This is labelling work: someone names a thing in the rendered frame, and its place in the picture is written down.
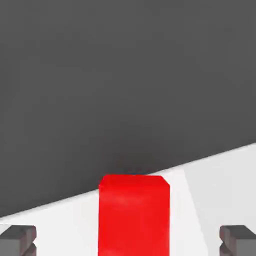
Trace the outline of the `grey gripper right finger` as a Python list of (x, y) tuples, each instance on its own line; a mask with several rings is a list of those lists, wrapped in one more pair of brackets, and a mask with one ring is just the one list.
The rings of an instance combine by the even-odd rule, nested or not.
[(256, 234), (245, 225), (222, 225), (219, 256), (256, 256)]

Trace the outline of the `small red cube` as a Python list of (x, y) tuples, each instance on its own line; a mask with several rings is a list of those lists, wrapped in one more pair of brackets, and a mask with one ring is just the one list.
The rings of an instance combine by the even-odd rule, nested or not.
[(170, 185), (160, 175), (105, 175), (97, 256), (170, 256)]

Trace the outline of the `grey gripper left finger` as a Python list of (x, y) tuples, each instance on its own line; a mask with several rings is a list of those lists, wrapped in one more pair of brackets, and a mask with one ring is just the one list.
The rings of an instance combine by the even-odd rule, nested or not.
[(37, 256), (34, 225), (11, 225), (0, 234), (0, 256)]

